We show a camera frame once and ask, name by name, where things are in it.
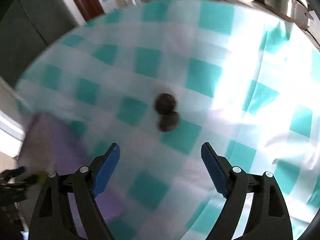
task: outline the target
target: checkered tablecloth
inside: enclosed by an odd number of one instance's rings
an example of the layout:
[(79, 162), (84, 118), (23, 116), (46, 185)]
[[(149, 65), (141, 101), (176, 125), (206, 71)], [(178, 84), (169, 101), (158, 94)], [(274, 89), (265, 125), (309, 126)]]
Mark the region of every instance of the checkered tablecloth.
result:
[[(224, 199), (200, 158), (208, 141), (246, 172), (274, 173), (296, 238), (320, 206), (320, 54), (294, 24), (261, 11), (161, 0), (63, 36), (16, 87), (27, 122), (49, 111), (91, 158), (121, 148), (111, 187), (117, 240), (202, 240)], [(153, 102), (178, 101), (180, 126), (157, 130)], [(248, 195), (234, 237), (244, 230)]]

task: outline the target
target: teal square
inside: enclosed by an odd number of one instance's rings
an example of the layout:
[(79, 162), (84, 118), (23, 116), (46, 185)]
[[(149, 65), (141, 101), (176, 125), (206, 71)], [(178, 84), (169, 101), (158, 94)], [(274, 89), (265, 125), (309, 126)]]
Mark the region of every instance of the teal square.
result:
[(171, 3), (171, 0), (159, 0), (143, 4), (141, 20), (143, 22), (166, 22)]
[(83, 137), (84, 133), (87, 131), (87, 126), (81, 121), (72, 121), (69, 124), (69, 128), (77, 138)]
[(128, 191), (130, 198), (148, 210), (155, 210), (169, 190), (169, 185), (141, 172)]
[(244, 100), (244, 103), (243, 103), (243, 106), (242, 106), (242, 110), (243, 111), (248, 111), (248, 108), (249, 108), (249, 105), (250, 105), (250, 102), (251, 102), (251, 98), (253, 96), (253, 92), (256, 88), (256, 85), (257, 85), (257, 82), (255, 80), (251, 80), (250, 82), (250, 86), (249, 86), (249, 89), (248, 89), (248, 92), (247, 92), (247, 96), (245, 97), (245, 100)]
[(192, 150), (192, 154), (195, 157), (200, 157), (199, 149), (201, 149), (201, 146), (204, 142), (209, 142), (217, 155), (224, 156), (230, 139), (218, 133), (212, 132), (209, 129), (203, 128), (200, 137)]
[(31, 112), (29, 107), (25, 104), (24, 101), (20, 101), (19, 99), (15, 99), (15, 103), (17, 105), (18, 113), (24, 116), (25, 118), (31, 118), (34, 113)]
[(92, 28), (96, 25), (96, 19), (92, 19), (88, 22), (86, 22), (83, 27)]
[(161, 178), (163, 182), (171, 182), (182, 170), (183, 165), (188, 160), (188, 156), (180, 154), (176, 150), (159, 144), (152, 151), (152, 155), (144, 161), (146, 171), (156, 178)]
[(245, 172), (249, 172), (256, 155), (256, 151), (256, 149), (231, 140), (225, 157), (232, 166), (239, 166)]
[(291, 163), (279, 160), (274, 176), (279, 184), (282, 193), (290, 194), (297, 182), (300, 173), (300, 167)]
[(104, 138), (107, 138), (111, 143), (116, 143), (119, 146), (123, 145), (123, 142), (127, 141), (130, 133), (132, 132), (131, 127), (124, 122), (114, 118), (113, 122), (108, 125), (108, 129), (104, 132)]
[(311, 197), (309, 198), (307, 205), (311, 205), (316, 208), (320, 207), (320, 176), (317, 177), (315, 187), (313, 189), (313, 192), (311, 194)]
[(152, 24), (144, 24), (141, 28), (143, 31), (139, 33), (136, 47), (162, 51), (166, 40), (164, 35), (167, 31), (165, 25), (157, 24), (157, 27), (155, 27)]
[(113, 65), (116, 60), (117, 52), (118, 46), (116, 45), (102, 45), (92, 54), (92, 56), (108, 65)]
[(125, 97), (120, 105), (117, 118), (131, 126), (137, 126), (148, 105), (134, 98)]
[(84, 38), (79, 35), (68, 35), (66, 38), (62, 40), (62, 44), (69, 46), (69, 47), (75, 47), (78, 45), (81, 41), (83, 41)]
[(42, 77), (41, 85), (45, 88), (57, 91), (61, 76), (62, 70), (60, 68), (47, 65)]
[(301, 225), (301, 221), (299, 221), (299, 225), (294, 225), (292, 223), (292, 236), (293, 239), (298, 239), (302, 233), (304, 232), (306, 227), (304, 225)]
[(161, 54), (159, 50), (137, 48), (135, 73), (156, 78), (161, 64)]
[(292, 116), (290, 130), (310, 138), (311, 123), (312, 110), (305, 106), (297, 105)]
[(320, 83), (320, 53), (312, 49), (311, 78)]
[(79, 78), (74, 74), (63, 72), (59, 82), (59, 92), (73, 97), (78, 79)]
[(263, 33), (262, 38), (261, 38), (259, 50), (264, 50), (264, 49), (265, 49), (266, 41), (267, 41), (267, 36), (268, 36), (268, 32), (265, 31), (265, 32)]
[(207, 204), (208, 204), (208, 200), (202, 201), (199, 204), (199, 206), (193, 212), (192, 216), (189, 218), (188, 222), (185, 225), (187, 229), (190, 229), (194, 225), (194, 223), (196, 222), (196, 220), (198, 219), (198, 217), (200, 216), (201, 212), (204, 210)]
[(32, 83), (39, 84), (39, 82), (42, 82), (47, 67), (48, 64), (36, 61), (31, 68), (27, 68), (25, 72), (22, 73), (20, 79), (26, 79)]
[(199, 27), (231, 35), (234, 6), (228, 3), (202, 1)]
[(123, 94), (111, 87), (104, 87), (99, 93), (97, 100), (97, 106), (109, 113), (116, 113), (119, 108), (119, 104), (123, 98)]
[(290, 33), (283, 31), (280, 24), (268, 31), (264, 50), (275, 55), (290, 39)]
[(174, 85), (184, 86), (188, 70), (189, 58), (171, 52), (164, 52), (157, 79)]
[(161, 143), (188, 155), (193, 149), (201, 129), (201, 126), (181, 119), (176, 129), (162, 135)]
[(118, 23), (118, 22), (120, 22), (121, 13), (122, 13), (122, 10), (116, 10), (116, 11), (113, 11), (112, 13), (108, 13), (105, 16), (106, 23), (108, 24), (108, 23)]
[(204, 61), (190, 59), (186, 88), (214, 98), (222, 68)]
[(257, 149), (260, 142), (262, 129), (263, 128), (260, 124), (243, 123), (237, 129), (238, 135), (236, 137), (236, 141), (253, 149)]
[(208, 235), (221, 213), (221, 208), (207, 204), (191, 227), (191, 231)]
[(279, 92), (264, 84), (251, 80), (242, 110), (247, 111), (252, 115), (256, 115), (260, 108), (269, 105), (278, 96)]
[(97, 83), (81, 78), (76, 87), (76, 99), (89, 105), (96, 105), (100, 86)]
[[(287, 145), (305, 145), (306, 146), (309, 144), (309, 141), (310, 139), (308, 137), (305, 137), (293, 131), (288, 131)], [(307, 152), (307, 148), (305, 148), (304, 151), (297, 150), (296, 152), (292, 152), (290, 156), (290, 162), (294, 163), (296, 166), (301, 166), (305, 158), (306, 152)]]
[(108, 228), (116, 240), (131, 240), (136, 231), (121, 219), (108, 222)]
[(90, 154), (90, 157), (94, 159), (97, 156), (104, 155), (110, 146), (111, 146), (111, 143), (107, 141), (102, 141), (102, 140), (98, 141), (97, 144), (94, 146)]
[(200, 5), (201, 0), (175, 0), (169, 9), (169, 21), (197, 26), (199, 17), (195, 17), (195, 15), (199, 15)]

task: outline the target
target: wall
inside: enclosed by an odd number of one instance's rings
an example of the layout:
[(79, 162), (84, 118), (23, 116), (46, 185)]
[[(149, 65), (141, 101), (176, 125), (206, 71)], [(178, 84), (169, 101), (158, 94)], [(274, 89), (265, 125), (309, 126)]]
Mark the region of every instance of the wall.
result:
[(0, 152), (0, 173), (4, 170), (12, 170), (15, 166), (15, 160), (8, 155)]
[(0, 77), (0, 153), (15, 157), (19, 154), (24, 137), (14, 91)]
[(0, 76), (14, 87), (28, 65), (75, 26), (63, 0), (14, 0), (0, 21)]
[(75, 21), (77, 22), (78, 25), (83, 25), (85, 24), (85, 20), (80, 13), (77, 5), (75, 4), (74, 0), (63, 0), (65, 5), (67, 6), (69, 12), (71, 15), (74, 17)]

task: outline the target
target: stainless steel pot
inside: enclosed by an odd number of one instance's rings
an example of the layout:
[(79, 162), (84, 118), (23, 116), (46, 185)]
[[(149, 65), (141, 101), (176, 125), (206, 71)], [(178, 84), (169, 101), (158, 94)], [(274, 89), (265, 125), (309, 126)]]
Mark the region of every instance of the stainless steel pot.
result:
[(310, 26), (310, 20), (313, 20), (308, 10), (297, 0), (264, 0), (270, 10), (283, 19), (295, 22), (303, 30)]

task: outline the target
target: table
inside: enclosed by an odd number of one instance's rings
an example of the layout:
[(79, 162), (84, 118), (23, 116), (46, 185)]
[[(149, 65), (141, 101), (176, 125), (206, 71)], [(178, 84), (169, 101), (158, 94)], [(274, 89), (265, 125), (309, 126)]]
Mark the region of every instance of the table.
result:
[[(320, 206), (320, 55), (294, 24), (205, 0), (161, 0), (99, 17), (63, 36), (16, 90), (28, 122), (46, 111), (89, 159), (121, 148), (108, 184), (124, 213), (116, 239), (205, 239), (224, 199), (200, 158), (208, 141), (246, 172), (274, 173), (295, 237)], [(180, 125), (157, 129), (156, 96)], [(235, 235), (242, 234), (250, 198)]]

